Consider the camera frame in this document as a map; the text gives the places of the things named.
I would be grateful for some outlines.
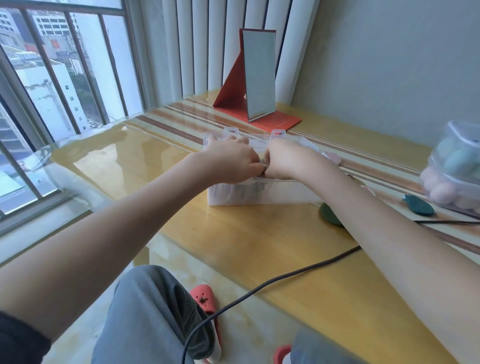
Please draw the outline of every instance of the gray pants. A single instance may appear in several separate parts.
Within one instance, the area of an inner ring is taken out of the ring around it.
[[[206,318],[197,302],[166,269],[135,267],[115,289],[92,363],[180,364],[186,338]],[[187,363],[193,363],[192,358],[211,355],[214,335],[213,325],[206,325],[195,334],[189,344]],[[292,364],[364,363],[312,330],[298,333],[290,358]]]

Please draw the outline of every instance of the gray wall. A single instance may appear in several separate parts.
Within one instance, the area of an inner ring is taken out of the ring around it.
[[[480,0],[321,0],[292,106],[431,146],[480,122]]]

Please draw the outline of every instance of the hand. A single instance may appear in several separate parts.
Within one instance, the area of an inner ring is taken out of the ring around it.
[[[263,173],[265,166],[248,141],[232,135],[225,141],[209,136],[208,145],[200,154],[206,157],[212,184],[239,183]]]
[[[275,138],[267,147],[264,176],[279,180],[300,180],[301,169],[309,159],[322,155],[311,148],[287,139]]]

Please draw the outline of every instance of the left arm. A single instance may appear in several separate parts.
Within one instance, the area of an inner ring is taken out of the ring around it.
[[[141,190],[11,261],[0,269],[0,311],[55,341],[187,202],[212,184],[263,172],[247,144],[211,140]]]

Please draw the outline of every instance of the tile floor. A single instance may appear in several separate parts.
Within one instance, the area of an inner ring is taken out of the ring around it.
[[[148,244],[151,264],[167,268],[188,290],[210,284],[224,306],[246,291],[157,234]],[[89,363],[113,297],[116,282],[52,345],[45,364]],[[303,325],[257,297],[225,312],[220,319],[223,339],[221,363],[271,363],[279,345],[293,341]]]

